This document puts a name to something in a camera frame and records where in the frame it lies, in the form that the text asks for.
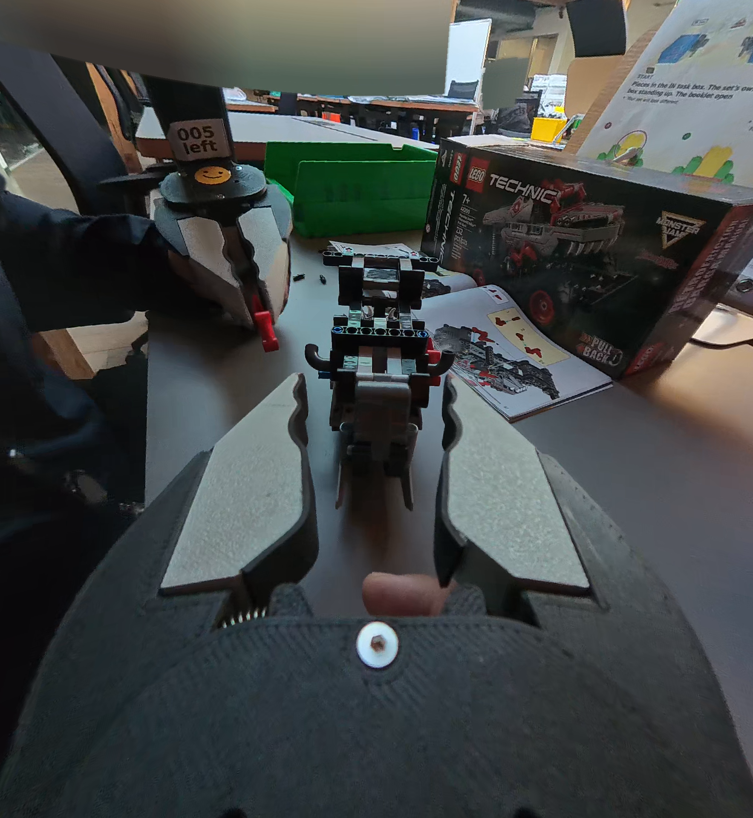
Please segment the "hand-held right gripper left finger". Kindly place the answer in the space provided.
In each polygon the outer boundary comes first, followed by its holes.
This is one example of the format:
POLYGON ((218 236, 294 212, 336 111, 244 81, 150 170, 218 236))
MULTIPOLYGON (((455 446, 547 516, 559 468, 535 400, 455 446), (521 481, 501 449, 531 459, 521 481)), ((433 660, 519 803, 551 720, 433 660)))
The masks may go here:
POLYGON ((318 555, 306 381, 293 373, 225 434, 188 507, 159 591, 269 598, 318 555))

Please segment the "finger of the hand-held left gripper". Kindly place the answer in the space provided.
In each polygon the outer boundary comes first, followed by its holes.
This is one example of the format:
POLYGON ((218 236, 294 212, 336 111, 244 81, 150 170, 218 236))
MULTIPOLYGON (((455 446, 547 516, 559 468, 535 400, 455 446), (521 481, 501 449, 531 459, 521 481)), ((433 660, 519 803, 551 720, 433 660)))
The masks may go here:
POLYGON ((187 251, 186 253, 177 251, 177 253, 182 257, 189 257, 198 261, 237 288, 239 322, 233 323, 243 329, 251 330, 254 323, 252 314, 249 311, 241 284, 235 278, 231 262, 228 260, 225 251, 225 237, 219 224, 216 221, 204 218, 187 218, 178 220, 177 226, 180 229, 187 251))
POLYGON ((263 307, 279 318, 289 296, 289 238, 280 234, 271 207, 248 210, 239 217, 238 229, 250 247, 251 282, 263 307))

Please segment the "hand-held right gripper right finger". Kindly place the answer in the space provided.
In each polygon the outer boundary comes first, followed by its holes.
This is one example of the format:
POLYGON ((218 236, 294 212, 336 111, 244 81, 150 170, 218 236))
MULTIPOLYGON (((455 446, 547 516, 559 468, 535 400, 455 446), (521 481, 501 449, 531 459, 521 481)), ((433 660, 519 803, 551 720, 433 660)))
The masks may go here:
POLYGON ((589 591, 591 583, 533 444, 449 375, 433 562, 439 584, 589 591))

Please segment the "grey dinosaur lego model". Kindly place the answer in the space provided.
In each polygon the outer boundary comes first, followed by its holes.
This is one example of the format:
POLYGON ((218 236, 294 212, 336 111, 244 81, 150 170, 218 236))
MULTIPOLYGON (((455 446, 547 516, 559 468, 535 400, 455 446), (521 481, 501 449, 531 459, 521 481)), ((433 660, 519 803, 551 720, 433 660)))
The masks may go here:
POLYGON ((338 268, 338 304, 330 355, 308 344, 307 363, 330 381, 330 428, 340 434, 341 454, 336 507, 347 478, 375 466, 397 478, 408 510, 414 507, 411 465, 430 389, 453 365, 454 353, 434 348, 421 308, 425 275, 436 259, 417 252, 357 253, 330 249, 327 267, 338 268))

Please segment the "lego instruction booklet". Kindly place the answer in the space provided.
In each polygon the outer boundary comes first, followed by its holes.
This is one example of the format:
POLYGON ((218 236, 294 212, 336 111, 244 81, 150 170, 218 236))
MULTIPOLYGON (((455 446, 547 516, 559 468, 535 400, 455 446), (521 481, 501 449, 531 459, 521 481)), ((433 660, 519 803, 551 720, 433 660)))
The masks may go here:
POLYGON ((351 370, 357 354, 412 337, 426 343, 431 365, 453 354, 459 376, 508 421, 596 394, 610 377, 536 330, 512 298, 495 285, 477 285, 462 273, 404 247, 330 244, 322 254, 339 270, 331 364, 320 377, 332 384, 351 370))

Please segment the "black lego set box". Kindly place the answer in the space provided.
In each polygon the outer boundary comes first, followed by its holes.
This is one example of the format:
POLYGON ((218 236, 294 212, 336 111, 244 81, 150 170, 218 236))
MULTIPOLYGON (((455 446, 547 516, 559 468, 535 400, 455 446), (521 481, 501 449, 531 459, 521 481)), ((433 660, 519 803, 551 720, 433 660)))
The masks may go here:
POLYGON ((753 189, 448 138, 421 249, 620 379, 671 362, 753 259, 753 189))

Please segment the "person's left hand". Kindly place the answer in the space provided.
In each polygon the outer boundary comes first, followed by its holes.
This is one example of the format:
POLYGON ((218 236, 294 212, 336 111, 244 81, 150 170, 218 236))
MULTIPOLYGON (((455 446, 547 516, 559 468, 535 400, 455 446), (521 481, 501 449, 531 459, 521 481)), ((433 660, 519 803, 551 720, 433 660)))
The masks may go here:
POLYGON ((239 322, 238 290, 234 285, 198 261, 182 257, 176 251, 167 251, 167 257, 172 270, 186 281, 198 296, 217 304, 225 316, 235 323, 239 322))

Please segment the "person's right hand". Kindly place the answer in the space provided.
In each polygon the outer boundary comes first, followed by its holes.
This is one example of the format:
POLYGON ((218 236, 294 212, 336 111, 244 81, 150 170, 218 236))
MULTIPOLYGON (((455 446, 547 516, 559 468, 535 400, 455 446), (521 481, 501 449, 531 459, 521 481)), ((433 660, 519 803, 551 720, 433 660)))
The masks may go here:
POLYGON ((361 586, 361 598, 373 619, 433 617, 442 613, 455 583, 441 587, 436 578, 423 574, 368 574, 361 586))

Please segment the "green plastic bin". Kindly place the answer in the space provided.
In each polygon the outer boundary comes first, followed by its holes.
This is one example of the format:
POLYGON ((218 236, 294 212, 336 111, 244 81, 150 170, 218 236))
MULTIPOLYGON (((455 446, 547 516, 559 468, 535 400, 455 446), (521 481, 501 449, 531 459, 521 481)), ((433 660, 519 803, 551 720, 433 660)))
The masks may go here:
POLYGON ((322 238, 421 230, 437 161, 386 143, 271 141, 264 172, 291 195, 294 230, 322 238))

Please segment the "black badge reel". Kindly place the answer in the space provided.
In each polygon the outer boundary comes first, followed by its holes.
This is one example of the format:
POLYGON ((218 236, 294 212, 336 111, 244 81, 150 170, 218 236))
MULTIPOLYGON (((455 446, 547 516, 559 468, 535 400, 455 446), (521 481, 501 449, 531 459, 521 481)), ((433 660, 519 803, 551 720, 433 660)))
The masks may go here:
POLYGON ((81 469, 73 469, 64 473, 61 487, 67 496, 99 512, 106 511, 128 518, 135 518, 145 510, 144 504, 140 502, 111 499, 105 487, 95 477, 81 469))

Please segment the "black office chair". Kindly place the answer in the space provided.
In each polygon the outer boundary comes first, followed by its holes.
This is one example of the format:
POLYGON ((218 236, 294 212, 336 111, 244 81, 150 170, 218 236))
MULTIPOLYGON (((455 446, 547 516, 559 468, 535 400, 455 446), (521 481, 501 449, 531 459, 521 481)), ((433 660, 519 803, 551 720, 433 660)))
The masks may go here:
POLYGON ((0 89, 60 169, 81 214, 148 216, 148 191, 115 182, 126 164, 52 55, 0 42, 0 89))

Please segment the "person's dark navy clothing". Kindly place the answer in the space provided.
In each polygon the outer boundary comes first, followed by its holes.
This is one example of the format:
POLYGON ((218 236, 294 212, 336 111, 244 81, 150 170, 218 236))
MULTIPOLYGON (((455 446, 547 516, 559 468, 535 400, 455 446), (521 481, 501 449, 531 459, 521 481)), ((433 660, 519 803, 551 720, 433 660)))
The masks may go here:
POLYGON ((46 646, 125 525, 67 496, 63 475, 81 469, 125 502, 135 478, 101 406, 37 357, 43 331, 0 321, 0 768, 46 646))

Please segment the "white board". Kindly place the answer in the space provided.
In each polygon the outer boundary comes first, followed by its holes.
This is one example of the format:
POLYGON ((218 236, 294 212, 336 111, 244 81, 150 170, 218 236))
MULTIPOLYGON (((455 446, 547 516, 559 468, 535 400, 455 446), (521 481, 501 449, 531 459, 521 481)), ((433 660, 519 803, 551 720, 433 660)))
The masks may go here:
POLYGON ((492 29, 490 18, 467 20, 449 26, 445 97, 477 101, 492 29))

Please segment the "black hanging box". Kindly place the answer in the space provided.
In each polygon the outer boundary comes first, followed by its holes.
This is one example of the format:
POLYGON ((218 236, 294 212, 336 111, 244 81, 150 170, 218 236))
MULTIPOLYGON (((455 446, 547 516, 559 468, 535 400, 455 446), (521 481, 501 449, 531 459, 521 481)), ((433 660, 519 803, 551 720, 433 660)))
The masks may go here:
POLYGON ((627 51, 623 1, 573 1, 566 13, 576 58, 622 56, 627 51))

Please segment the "wooden post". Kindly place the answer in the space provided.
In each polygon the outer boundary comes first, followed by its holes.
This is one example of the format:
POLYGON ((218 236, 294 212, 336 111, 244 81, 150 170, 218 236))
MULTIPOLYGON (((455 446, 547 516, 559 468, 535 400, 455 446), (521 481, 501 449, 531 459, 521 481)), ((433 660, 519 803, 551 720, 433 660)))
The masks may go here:
POLYGON ((126 363, 132 344, 148 329, 144 312, 120 323, 75 326, 33 336, 37 357, 73 381, 92 379, 100 371, 126 363))

